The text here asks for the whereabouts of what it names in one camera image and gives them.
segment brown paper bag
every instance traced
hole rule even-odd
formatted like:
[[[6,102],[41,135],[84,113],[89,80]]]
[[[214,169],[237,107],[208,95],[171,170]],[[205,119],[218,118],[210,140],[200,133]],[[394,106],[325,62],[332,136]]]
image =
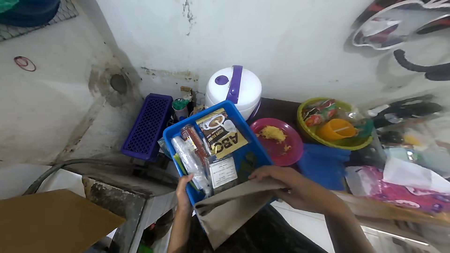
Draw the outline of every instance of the brown paper bag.
[[[200,224],[215,250],[273,197],[270,190],[287,188],[275,179],[250,180],[197,202]]]

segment hole in wall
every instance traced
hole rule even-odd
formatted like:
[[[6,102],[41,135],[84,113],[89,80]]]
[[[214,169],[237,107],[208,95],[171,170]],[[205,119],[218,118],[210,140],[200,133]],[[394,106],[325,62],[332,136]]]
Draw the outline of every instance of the hole in wall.
[[[126,80],[123,75],[114,74],[109,80],[111,87],[120,94],[126,93]]]

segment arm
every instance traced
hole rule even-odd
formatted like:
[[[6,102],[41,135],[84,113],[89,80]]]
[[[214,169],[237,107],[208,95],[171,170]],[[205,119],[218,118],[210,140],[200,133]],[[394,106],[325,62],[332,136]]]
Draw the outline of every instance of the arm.
[[[176,188],[178,206],[173,220],[167,253],[186,252],[191,227],[192,206],[186,194],[186,184],[191,181],[194,174],[182,176]]]
[[[375,253],[355,215],[334,193],[289,167],[263,166],[255,170],[249,178],[262,179],[265,177],[275,178],[289,186],[290,193],[282,190],[275,193],[293,208],[325,215],[330,237],[337,253]]]

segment dark countertop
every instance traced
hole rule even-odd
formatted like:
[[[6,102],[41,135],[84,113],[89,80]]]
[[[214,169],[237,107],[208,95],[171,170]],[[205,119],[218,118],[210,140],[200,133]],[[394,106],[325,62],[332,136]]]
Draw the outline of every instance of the dark countertop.
[[[247,123],[251,125],[260,118],[271,117],[286,122],[299,132],[296,119],[297,110],[300,104],[301,103],[278,99],[261,98],[261,105],[258,112],[253,118],[247,120]]]

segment white rice cooker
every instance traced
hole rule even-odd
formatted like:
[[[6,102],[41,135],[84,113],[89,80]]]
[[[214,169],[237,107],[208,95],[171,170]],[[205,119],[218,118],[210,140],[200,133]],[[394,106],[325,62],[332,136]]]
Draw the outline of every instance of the white rice cooker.
[[[261,81],[239,65],[217,71],[206,87],[205,106],[211,107],[224,100],[233,102],[245,120],[253,117],[260,105]]]

